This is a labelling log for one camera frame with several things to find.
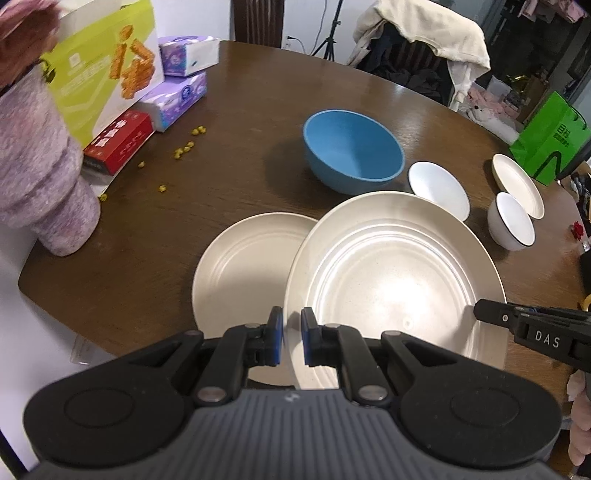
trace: white plate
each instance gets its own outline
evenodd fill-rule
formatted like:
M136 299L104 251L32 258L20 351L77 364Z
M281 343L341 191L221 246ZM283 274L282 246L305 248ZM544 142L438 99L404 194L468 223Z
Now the white plate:
M282 305L291 263L317 223L294 213L264 213L224 230L205 250L193 279L193 313L206 338L230 327L266 323ZM256 367L249 378L271 385L293 385L285 352L278 367Z
M528 215L536 220L544 216L544 202L533 180L514 160L497 153L492 157L492 174L503 192L513 195Z
M445 168L427 161L416 162L408 169L408 183L415 195L437 203L461 222L470 215L466 191Z
M503 368L506 329L477 322L479 299L505 302L495 265L472 231L415 195L375 192L327 213L291 267L284 303L285 346L296 386L337 387L335 371L304 367L300 312L370 338L401 330Z

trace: screw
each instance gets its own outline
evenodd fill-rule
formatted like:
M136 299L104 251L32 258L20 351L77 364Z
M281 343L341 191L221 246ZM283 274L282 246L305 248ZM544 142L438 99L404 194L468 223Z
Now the screw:
M365 401L381 401L388 396L388 390L379 385L365 385L359 389L358 394Z
M208 403L215 403L226 398L226 391L220 387L203 387L197 393L197 398Z

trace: round table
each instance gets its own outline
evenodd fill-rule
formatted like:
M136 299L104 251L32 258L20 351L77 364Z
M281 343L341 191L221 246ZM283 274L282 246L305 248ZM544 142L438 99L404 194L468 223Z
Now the round table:
M532 248L509 253L489 236L486 211L498 192L491 158L506 146L482 127L402 86L290 51L224 42L207 75L207 97L155 134L111 185L88 243L66 258L37 244L22 271L25 295L107 351L121 355L194 327L195 268L231 224L273 211L320 218L346 199L304 160L302 126L330 108L384 124L406 168L429 160L459 179L472 205L467 224L495 261L509 301L576 308L583 297L568 230L579 214L558 185L538 185L546 214ZM207 134L194 138L199 125ZM176 161L174 150L189 140L195 147ZM392 188L404 188L405 179L406 172ZM506 368L564 400L569 367L510 342Z

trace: red box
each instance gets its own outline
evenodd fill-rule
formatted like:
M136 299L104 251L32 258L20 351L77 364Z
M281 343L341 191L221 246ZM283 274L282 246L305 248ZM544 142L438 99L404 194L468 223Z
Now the red box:
M147 113L127 110L84 149L84 165L115 175L153 133Z

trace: white cloth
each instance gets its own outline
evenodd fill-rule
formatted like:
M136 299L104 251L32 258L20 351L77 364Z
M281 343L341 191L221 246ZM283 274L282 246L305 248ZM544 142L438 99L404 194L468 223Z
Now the white cloth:
M447 59L454 84L450 108L457 110L474 80L491 69L484 33L477 23L430 0L377 0L357 20L357 45L347 65L355 67L369 53L368 45L390 22L409 42L420 40L437 57Z

